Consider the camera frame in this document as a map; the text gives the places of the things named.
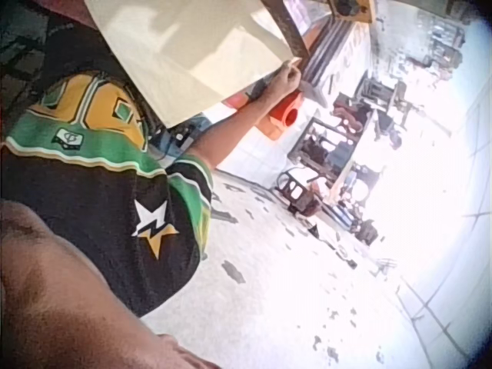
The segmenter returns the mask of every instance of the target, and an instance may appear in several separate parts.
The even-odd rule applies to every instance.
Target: hand
[[[285,96],[292,93],[301,82],[301,72],[294,65],[285,62],[277,75],[273,77],[263,95],[260,97],[274,107]]]

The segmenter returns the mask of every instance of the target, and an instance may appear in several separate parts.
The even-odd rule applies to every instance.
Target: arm
[[[201,159],[210,169],[219,165],[239,141],[285,96],[293,92],[301,73],[293,65],[282,65],[263,95],[224,121],[211,126],[191,145],[187,154]]]

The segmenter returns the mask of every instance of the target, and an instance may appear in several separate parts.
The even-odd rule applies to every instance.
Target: white wall
[[[464,52],[464,63],[456,71],[456,79],[448,85],[453,94],[444,94],[446,108],[440,105],[444,117],[449,111],[459,114],[467,105],[464,118],[458,123],[450,122],[451,128],[456,129],[449,145],[448,163],[443,162],[453,171],[449,178],[455,178],[450,183],[454,195],[449,201],[453,205],[450,208],[458,210],[457,217],[443,214],[441,224],[439,218],[435,219],[436,227],[447,231],[442,240],[449,237],[443,244],[437,245],[440,240],[436,238],[414,246],[414,268],[405,271],[407,284],[403,283],[399,291],[435,368],[464,367],[492,330],[492,82],[490,55],[482,55],[485,61],[475,59],[484,49],[490,53],[491,42],[490,29],[486,32],[483,22],[469,28],[470,48]]]

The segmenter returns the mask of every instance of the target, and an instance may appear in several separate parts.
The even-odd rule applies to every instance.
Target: skin
[[[284,65],[262,97],[209,129],[190,153],[215,168],[300,78]],[[31,209],[2,201],[1,219],[1,367],[218,368],[152,333],[76,246]]]

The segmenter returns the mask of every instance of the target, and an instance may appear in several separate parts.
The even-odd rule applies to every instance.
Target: yellow star
[[[162,228],[157,234],[154,234],[154,237],[151,237],[151,230],[147,229],[140,233],[137,237],[147,238],[148,244],[151,246],[152,251],[154,252],[155,258],[159,259],[159,252],[161,250],[161,239],[166,234],[177,234],[179,233],[174,225],[168,224],[164,228]]]

